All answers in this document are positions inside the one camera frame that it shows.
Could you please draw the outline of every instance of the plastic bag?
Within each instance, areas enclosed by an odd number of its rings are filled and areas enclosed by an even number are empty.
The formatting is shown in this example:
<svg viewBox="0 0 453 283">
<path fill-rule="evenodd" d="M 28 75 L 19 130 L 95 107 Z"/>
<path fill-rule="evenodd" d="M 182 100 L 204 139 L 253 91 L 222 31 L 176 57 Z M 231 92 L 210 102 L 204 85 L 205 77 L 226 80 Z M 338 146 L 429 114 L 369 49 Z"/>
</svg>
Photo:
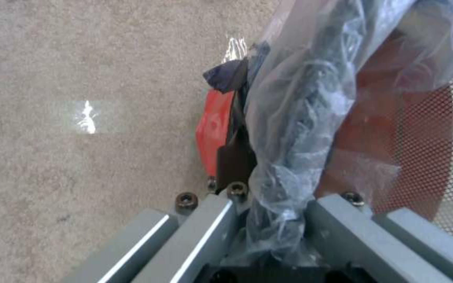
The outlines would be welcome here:
<svg viewBox="0 0 453 283">
<path fill-rule="evenodd" d="M 453 170 L 452 77 L 453 1 L 418 1 L 356 76 L 355 105 L 315 195 L 352 189 L 376 213 L 408 207 L 434 219 Z M 333 154 L 337 149 L 370 162 Z M 371 161 L 399 170 L 383 174 L 369 169 Z M 362 172 L 354 182 L 337 178 L 353 172 Z"/>
<path fill-rule="evenodd" d="M 246 123 L 258 165 L 249 181 L 255 200 L 247 219 L 246 254 L 271 251 L 287 260 L 300 245 L 302 211 L 313 199 L 356 91 L 367 99 L 381 95 L 382 89 L 431 90 L 453 77 L 453 0 L 414 2 L 282 3 L 280 9 L 291 12 L 280 31 L 280 15 L 285 14 L 276 13 L 272 23 L 277 24 L 270 24 L 255 45 L 248 74 Z M 360 70 L 378 79 L 358 90 Z M 363 160 L 368 162 L 355 160 L 359 174 L 379 168 L 386 185 L 397 174 L 394 164 Z M 377 189 L 354 174 L 340 178 Z"/>
</svg>

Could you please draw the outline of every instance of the beige carpet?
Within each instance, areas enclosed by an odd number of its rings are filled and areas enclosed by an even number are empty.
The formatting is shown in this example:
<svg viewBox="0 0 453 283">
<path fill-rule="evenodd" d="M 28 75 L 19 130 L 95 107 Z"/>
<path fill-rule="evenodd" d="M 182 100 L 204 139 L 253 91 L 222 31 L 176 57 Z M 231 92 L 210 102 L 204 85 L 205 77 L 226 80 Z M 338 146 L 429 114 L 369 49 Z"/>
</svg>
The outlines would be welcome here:
<svg viewBox="0 0 453 283">
<path fill-rule="evenodd" d="M 204 195 L 201 74 L 277 2 L 0 0 L 0 282 L 59 281 L 143 208 Z"/>
</svg>

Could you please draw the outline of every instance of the screw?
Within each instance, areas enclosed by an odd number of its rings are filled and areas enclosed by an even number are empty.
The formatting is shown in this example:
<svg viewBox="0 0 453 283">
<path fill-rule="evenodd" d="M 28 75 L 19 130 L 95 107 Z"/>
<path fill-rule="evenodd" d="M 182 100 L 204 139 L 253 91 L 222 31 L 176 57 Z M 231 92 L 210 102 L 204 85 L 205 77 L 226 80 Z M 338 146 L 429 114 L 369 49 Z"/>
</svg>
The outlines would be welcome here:
<svg viewBox="0 0 453 283">
<path fill-rule="evenodd" d="M 198 198 L 192 192 L 180 193 L 176 197 L 176 212 L 182 215 L 188 215 L 198 206 Z"/>
<path fill-rule="evenodd" d="M 356 206 L 357 208 L 360 208 L 365 204 L 363 197 L 357 192 L 345 192 L 342 193 L 340 196 L 353 206 Z"/>
<path fill-rule="evenodd" d="M 233 182 L 226 187 L 228 198 L 235 202 L 244 202 L 248 198 L 248 186 L 243 182 Z"/>
<path fill-rule="evenodd" d="M 216 193 L 216 177 L 207 177 L 207 190 L 209 193 Z"/>
</svg>

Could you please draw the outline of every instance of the black plastic part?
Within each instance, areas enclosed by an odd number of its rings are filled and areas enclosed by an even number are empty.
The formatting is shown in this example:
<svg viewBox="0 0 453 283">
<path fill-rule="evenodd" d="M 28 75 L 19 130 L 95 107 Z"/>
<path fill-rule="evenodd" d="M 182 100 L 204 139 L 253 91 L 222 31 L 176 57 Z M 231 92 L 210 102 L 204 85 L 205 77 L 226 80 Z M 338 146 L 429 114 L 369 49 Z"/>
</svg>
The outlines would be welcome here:
<svg viewBox="0 0 453 283">
<path fill-rule="evenodd" d="M 249 145 L 248 131 L 240 127 L 227 145 L 217 151 L 216 193 L 232 182 L 248 184 L 256 166 L 256 156 Z"/>
<path fill-rule="evenodd" d="M 206 266 L 195 283 L 374 283 L 362 268 Z"/>
<path fill-rule="evenodd" d="M 228 93 L 238 90 L 245 82 L 248 74 L 248 60 L 233 60 L 216 66 L 203 74 L 209 86 Z"/>
</svg>

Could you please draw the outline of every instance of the plastic wrap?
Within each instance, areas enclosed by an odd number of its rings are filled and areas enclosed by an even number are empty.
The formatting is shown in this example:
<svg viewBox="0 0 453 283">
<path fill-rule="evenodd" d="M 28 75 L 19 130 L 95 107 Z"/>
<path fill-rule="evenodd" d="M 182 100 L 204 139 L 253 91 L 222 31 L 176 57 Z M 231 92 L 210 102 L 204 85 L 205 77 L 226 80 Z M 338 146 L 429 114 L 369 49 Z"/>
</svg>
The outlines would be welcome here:
<svg viewBox="0 0 453 283">
<path fill-rule="evenodd" d="M 275 14 L 255 45 L 248 75 L 246 123 L 258 165 L 249 181 L 255 200 L 247 219 L 247 254 L 271 251 L 287 260 L 300 245 L 302 211 L 333 158 L 335 133 L 356 92 L 368 99 L 382 90 L 432 90 L 453 77 L 453 0 L 413 4 L 291 0 L 280 6 L 291 12 Z M 376 79 L 361 86 L 360 70 Z M 382 156 L 338 154 L 351 167 L 331 177 L 363 194 L 388 187 L 399 172 Z M 375 181 L 361 177 L 366 172 Z"/>
</svg>

